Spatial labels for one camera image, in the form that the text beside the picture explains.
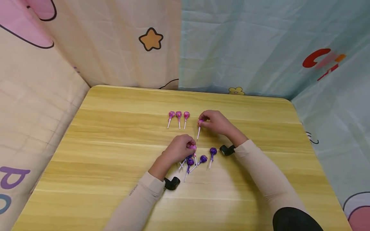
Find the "light blue fabric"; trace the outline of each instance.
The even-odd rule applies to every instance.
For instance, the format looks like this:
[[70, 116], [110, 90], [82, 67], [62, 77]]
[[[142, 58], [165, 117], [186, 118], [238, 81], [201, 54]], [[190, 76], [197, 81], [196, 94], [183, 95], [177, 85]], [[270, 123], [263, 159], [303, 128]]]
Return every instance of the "light blue fabric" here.
[[305, 58], [348, 54], [369, 9], [366, 0], [183, 0], [179, 87], [292, 99], [327, 71], [302, 67]]
[[291, 100], [347, 217], [370, 206], [370, 1], [183, 0], [181, 36], [181, 90]]

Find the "beige fabric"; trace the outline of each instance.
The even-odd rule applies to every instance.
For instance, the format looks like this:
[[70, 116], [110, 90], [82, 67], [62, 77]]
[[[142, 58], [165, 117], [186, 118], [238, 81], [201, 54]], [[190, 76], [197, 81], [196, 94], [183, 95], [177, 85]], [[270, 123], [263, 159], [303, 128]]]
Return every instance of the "beige fabric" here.
[[146, 172], [114, 211], [105, 231], [142, 230], [154, 204], [162, 196], [165, 182]]
[[[294, 207], [306, 212], [284, 174], [251, 140], [237, 147], [235, 152], [236, 158], [248, 170], [266, 198], [272, 214], [284, 207]], [[146, 172], [114, 211], [104, 230], [142, 230], [150, 211], [163, 193], [164, 185], [164, 182]]]
[[[0, 180], [11, 185], [0, 185], [0, 210], [11, 198], [0, 231], [9, 231], [89, 86], [55, 47], [35, 47], [1, 28], [0, 40]], [[6, 178], [10, 168], [30, 172]]]
[[[57, 16], [43, 25], [90, 86], [160, 88], [178, 79], [181, 0], [54, 3]], [[151, 27], [163, 36], [160, 44]], [[174, 81], [165, 89], [177, 86]]]
[[235, 156], [265, 197], [272, 214], [284, 207], [294, 207], [306, 212], [288, 179], [251, 140], [235, 148]]

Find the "lollipop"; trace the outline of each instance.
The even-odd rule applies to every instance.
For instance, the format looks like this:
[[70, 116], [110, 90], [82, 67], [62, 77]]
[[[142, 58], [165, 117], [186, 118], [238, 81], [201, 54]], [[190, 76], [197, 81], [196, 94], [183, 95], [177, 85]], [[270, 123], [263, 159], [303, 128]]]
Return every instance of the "lollipop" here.
[[210, 154], [211, 154], [211, 160], [209, 161], [209, 167], [208, 169], [211, 168], [211, 163], [213, 162], [213, 156], [217, 154], [217, 149], [215, 147], [212, 147], [210, 150], [209, 150]]
[[185, 160], [182, 162], [182, 163], [180, 163], [180, 168], [179, 168], [179, 170], [184, 166], [184, 163], [185, 163], [185, 161], [187, 161], [188, 159], [190, 159], [190, 158], [192, 158], [193, 157], [193, 155], [190, 155], [190, 156], [187, 156], [186, 158], [185, 158]]
[[[195, 145], [190, 145], [190, 147], [189, 147], [190, 149], [195, 149], [196, 150], [196, 146]], [[195, 165], [197, 165], [198, 166], [198, 161], [196, 160], [196, 154], [195, 154], [195, 152], [194, 152], [194, 159], [195, 159]]]
[[167, 128], [169, 128], [169, 123], [171, 123], [171, 119], [172, 119], [172, 117], [174, 117], [174, 116], [175, 116], [175, 112], [174, 112], [174, 111], [170, 111], [170, 112], [168, 113], [168, 115], [169, 115], [169, 119], [168, 119], [168, 125], [167, 125]]
[[181, 118], [181, 116], [182, 116], [181, 112], [176, 112], [176, 117], [179, 119], [179, 129], [181, 129], [180, 128], [180, 118]]
[[185, 179], [184, 179], [184, 182], [186, 181], [186, 177], [188, 176], [188, 174], [190, 173], [189, 172], [189, 169], [190, 169], [190, 166], [192, 166], [194, 164], [194, 160], [192, 158], [189, 158], [188, 161], [186, 162], [188, 164], [188, 170], [186, 171], [186, 175], [185, 175]]
[[[198, 165], [199, 164], [201, 164], [201, 163], [205, 163], [205, 162], [207, 162], [207, 157], [205, 156], [205, 155], [202, 155], [201, 156], [201, 160], [200, 160], [200, 162], [198, 163]], [[196, 165], [196, 166], [194, 166], [194, 168], [192, 169], [192, 170], [190, 170], [190, 172], [192, 172], [196, 167], [198, 167], [198, 165]]]
[[185, 124], [184, 124], [184, 130], [185, 130], [185, 127], [186, 127], [186, 121], [188, 120], [188, 118], [190, 117], [190, 113], [189, 112], [184, 112], [184, 117], [185, 117]]
[[196, 140], [198, 140], [199, 139], [199, 132], [201, 132], [201, 123], [203, 123], [204, 121], [203, 120], [198, 120], [198, 136], [196, 137]]

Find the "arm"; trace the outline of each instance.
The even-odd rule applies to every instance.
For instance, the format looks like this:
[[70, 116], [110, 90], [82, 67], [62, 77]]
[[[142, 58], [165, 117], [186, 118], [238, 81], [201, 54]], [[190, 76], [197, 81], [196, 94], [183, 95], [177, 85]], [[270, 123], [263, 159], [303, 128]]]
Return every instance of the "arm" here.
[[267, 200], [272, 214], [284, 207], [306, 211], [297, 193], [276, 164], [224, 115], [219, 111], [208, 110], [203, 112], [199, 119], [210, 120], [203, 122], [201, 126], [225, 135], [234, 144], [236, 158], [251, 175]]
[[176, 136], [117, 207], [104, 231], [142, 230], [154, 204], [162, 196], [168, 170], [174, 163], [194, 154], [190, 145], [195, 145], [190, 136]]

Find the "wooden table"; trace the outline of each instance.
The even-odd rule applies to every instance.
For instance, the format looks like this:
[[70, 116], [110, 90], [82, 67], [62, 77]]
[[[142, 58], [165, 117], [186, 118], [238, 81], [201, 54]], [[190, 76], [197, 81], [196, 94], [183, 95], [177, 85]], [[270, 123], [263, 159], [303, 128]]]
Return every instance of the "wooden table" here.
[[[325, 231], [351, 230], [289, 101], [112, 86], [89, 91], [13, 230], [102, 230], [174, 136], [196, 137], [206, 109], [220, 110], [279, 166]], [[169, 111], [190, 112], [186, 130], [176, 118], [166, 128]], [[223, 144], [202, 129], [197, 155]], [[183, 181], [177, 168], [167, 177]], [[272, 217], [235, 157], [218, 153], [211, 170], [201, 165], [166, 190], [146, 225], [176, 229], [272, 230]]]

